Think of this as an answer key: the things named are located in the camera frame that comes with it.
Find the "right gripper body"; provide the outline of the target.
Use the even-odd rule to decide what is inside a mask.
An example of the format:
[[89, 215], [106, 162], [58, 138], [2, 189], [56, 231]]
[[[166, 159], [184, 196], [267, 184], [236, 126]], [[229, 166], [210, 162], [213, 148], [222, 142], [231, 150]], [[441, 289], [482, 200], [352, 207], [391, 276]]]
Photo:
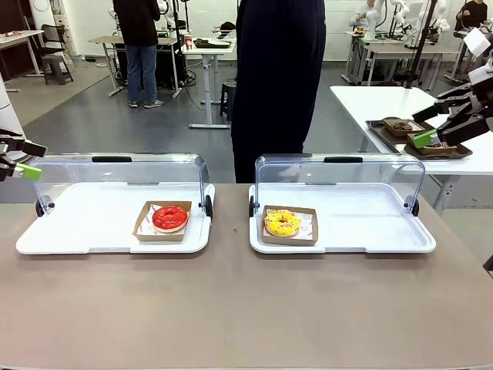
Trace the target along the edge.
[[492, 67], [480, 67], [471, 72], [471, 121], [473, 131], [492, 131]]

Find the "person's right hand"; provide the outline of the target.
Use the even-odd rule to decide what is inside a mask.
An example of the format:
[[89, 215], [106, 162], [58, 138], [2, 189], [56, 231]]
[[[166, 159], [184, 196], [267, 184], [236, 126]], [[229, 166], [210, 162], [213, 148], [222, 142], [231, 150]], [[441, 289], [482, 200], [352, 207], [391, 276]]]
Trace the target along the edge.
[[301, 168], [299, 165], [286, 167], [278, 172], [280, 182], [297, 182], [300, 179]]

